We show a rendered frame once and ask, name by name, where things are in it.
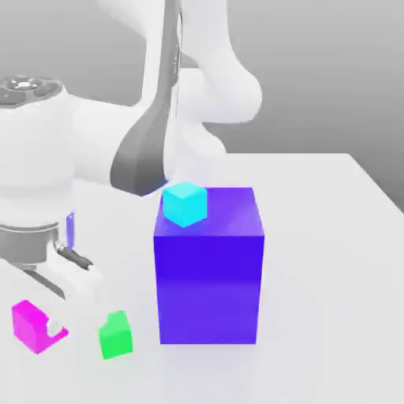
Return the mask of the small cyan cube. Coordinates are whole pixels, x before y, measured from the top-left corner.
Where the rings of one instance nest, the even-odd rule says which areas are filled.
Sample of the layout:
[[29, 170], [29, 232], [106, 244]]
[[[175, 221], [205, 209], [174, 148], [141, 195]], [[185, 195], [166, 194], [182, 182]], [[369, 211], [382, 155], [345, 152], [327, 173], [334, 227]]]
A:
[[184, 181], [163, 190], [163, 214], [180, 227], [191, 226], [208, 217], [208, 191]]

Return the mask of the large purple box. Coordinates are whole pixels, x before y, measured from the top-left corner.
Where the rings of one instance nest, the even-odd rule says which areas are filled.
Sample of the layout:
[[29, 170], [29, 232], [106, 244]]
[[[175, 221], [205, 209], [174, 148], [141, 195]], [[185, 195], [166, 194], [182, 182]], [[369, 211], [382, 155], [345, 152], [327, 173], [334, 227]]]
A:
[[264, 228], [253, 189], [208, 189], [208, 217], [182, 228], [159, 210], [155, 279], [162, 344], [256, 342]]

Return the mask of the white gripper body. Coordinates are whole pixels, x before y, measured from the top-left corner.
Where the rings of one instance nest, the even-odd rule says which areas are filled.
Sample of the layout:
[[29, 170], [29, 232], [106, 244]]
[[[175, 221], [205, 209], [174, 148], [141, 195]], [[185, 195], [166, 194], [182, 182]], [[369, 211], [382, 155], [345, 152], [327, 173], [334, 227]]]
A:
[[89, 313], [107, 312], [98, 270], [85, 271], [53, 252], [32, 272], [0, 259], [0, 291], [8, 298], [29, 300], [68, 329], [82, 329]]

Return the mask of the small magenta cube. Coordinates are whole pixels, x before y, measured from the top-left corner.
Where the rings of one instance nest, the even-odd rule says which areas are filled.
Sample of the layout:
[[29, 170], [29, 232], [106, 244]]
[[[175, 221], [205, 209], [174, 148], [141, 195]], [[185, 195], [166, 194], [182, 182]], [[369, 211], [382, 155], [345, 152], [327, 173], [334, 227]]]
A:
[[62, 327], [58, 333], [50, 335], [50, 318], [29, 300], [15, 304], [11, 312], [14, 336], [34, 354], [41, 354], [69, 334], [69, 331]]

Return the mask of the small green cube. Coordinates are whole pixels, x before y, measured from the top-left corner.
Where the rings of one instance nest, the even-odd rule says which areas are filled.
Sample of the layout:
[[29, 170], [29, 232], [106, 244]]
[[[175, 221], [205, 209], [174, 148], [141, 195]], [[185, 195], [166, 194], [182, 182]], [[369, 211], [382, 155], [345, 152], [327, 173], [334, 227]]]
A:
[[124, 310], [107, 315], [106, 323], [99, 329], [99, 344], [104, 360], [133, 351], [131, 327]]

